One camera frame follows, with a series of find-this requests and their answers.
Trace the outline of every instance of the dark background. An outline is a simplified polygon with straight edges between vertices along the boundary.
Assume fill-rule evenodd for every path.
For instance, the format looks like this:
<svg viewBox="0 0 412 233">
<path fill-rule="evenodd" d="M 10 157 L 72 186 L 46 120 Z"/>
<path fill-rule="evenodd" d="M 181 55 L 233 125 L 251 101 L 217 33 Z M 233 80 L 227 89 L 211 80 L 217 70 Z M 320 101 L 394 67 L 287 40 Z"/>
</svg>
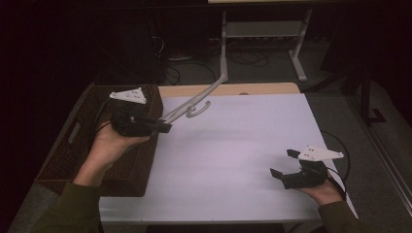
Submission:
<svg viewBox="0 0 412 233">
<path fill-rule="evenodd" d="M 167 12 L 84 11 L 154 3 L 0 2 L 1 232 L 7 231 L 66 118 L 90 83 L 161 84 L 164 60 L 155 56 L 153 35 L 163 38 L 166 52 L 207 58 L 208 38 L 220 34 L 220 12 L 181 12 L 176 17 Z M 267 19 L 271 11 L 275 10 L 237 11 L 232 16 Z M 372 79 L 388 90 L 411 123 L 412 32 L 405 25 L 410 19 L 407 8 L 395 3 L 317 8 L 306 40 L 331 40 L 323 69 L 332 72 L 366 57 Z"/>
</svg>

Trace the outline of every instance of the table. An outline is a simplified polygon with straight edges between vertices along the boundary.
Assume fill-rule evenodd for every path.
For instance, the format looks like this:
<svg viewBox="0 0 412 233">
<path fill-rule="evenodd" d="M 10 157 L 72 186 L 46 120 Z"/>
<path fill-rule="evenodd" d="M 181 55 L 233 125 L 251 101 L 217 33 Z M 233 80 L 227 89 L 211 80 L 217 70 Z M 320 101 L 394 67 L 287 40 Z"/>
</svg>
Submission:
<svg viewBox="0 0 412 233">
<path fill-rule="evenodd" d="M 176 95 L 192 95 L 203 87 L 161 87 L 165 112 L 188 98 Z M 169 134 L 159 136 L 145 196 L 102 197 L 102 221 L 320 220 L 315 202 L 303 193 L 285 190 L 269 172 L 271 167 L 285 174 L 298 172 L 298 162 L 287 157 L 287 149 L 325 147 L 306 98 L 295 84 L 223 84 L 207 99 L 212 106 L 205 113 L 179 118 Z M 326 166 L 334 169 L 332 161 Z"/>
</svg>

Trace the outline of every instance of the human hand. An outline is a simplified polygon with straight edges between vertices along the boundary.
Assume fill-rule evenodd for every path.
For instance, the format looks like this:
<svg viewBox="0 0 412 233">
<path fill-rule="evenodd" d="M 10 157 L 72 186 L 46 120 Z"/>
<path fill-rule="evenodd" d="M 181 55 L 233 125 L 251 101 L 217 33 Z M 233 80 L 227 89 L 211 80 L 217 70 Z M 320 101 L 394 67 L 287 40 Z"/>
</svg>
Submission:
<svg viewBox="0 0 412 233">
<path fill-rule="evenodd" d="M 94 138 L 87 159 L 73 183 L 91 186 L 101 185 L 104 174 L 129 147 L 144 143 L 149 138 L 124 137 L 116 132 L 109 122 L 102 123 Z"/>
<path fill-rule="evenodd" d="M 337 188 L 328 180 L 315 187 L 298 188 L 297 190 L 312 197 L 318 205 L 326 205 L 333 202 L 343 201 Z"/>
</svg>

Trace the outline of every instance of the sleeve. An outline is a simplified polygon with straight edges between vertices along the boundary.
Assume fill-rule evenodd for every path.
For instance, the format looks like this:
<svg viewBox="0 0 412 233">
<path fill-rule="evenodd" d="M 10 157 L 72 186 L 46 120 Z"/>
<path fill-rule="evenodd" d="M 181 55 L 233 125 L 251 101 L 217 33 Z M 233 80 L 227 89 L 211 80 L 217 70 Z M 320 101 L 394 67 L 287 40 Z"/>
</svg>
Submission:
<svg viewBox="0 0 412 233">
<path fill-rule="evenodd" d="M 98 232 L 101 187 L 67 183 L 60 198 L 35 223 L 32 232 Z"/>
<path fill-rule="evenodd" d="M 361 223 L 345 201 L 323 205 L 319 208 L 319 214 L 328 233 L 377 232 Z"/>
</svg>

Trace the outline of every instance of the brown basket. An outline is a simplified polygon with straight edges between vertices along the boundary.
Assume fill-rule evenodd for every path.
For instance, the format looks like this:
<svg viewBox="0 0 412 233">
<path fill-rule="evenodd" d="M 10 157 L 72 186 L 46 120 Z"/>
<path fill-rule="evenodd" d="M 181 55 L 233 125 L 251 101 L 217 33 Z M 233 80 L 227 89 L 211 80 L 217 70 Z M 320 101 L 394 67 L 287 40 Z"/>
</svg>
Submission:
<svg viewBox="0 0 412 233">
<path fill-rule="evenodd" d="M 112 112 L 118 109 L 129 109 L 134 103 L 111 100 L 99 114 L 99 109 L 108 100 L 109 94 L 139 86 L 95 86 L 90 89 L 80 108 L 74 113 L 72 120 L 55 143 L 39 175 L 35 179 L 48 189 L 61 194 L 67 182 L 73 181 L 84 163 L 89 144 L 92 142 L 94 122 L 110 119 Z M 140 85 L 146 98 L 145 115 L 160 118 L 163 112 L 158 88 L 155 85 Z M 145 194 L 151 172 L 157 134 L 143 144 L 125 153 L 107 172 L 103 179 L 103 196 L 135 196 Z"/>
</svg>

